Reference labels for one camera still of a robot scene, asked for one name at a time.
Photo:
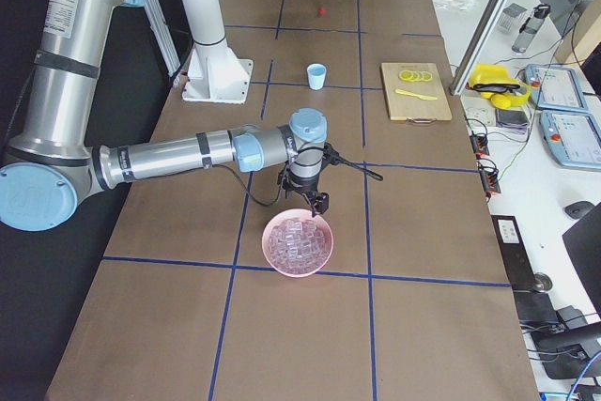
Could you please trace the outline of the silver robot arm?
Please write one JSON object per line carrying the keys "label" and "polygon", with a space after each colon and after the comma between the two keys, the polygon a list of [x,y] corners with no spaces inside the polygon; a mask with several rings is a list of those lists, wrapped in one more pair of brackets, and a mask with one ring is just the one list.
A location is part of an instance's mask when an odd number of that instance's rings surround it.
{"label": "silver robot arm", "polygon": [[252,125],[174,141],[87,147],[85,132],[113,11],[141,0],[49,0],[43,37],[25,86],[23,131],[8,141],[1,169],[1,220],[43,231],[68,220],[86,198],[121,183],[209,169],[256,172],[281,165],[279,188],[301,195],[315,215],[331,146],[327,120],[303,108],[271,130]]}

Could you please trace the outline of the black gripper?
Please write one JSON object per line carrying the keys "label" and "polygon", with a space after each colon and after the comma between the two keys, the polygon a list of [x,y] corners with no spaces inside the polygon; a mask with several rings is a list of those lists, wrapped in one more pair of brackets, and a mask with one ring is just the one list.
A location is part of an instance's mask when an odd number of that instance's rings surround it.
{"label": "black gripper", "polygon": [[295,175],[286,164],[279,172],[277,183],[284,190],[285,197],[291,193],[299,195],[305,203],[311,207],[312,216],[324,214],[330,203],[327,193],[318,189],[319,175],[311,177],[300,177]]}

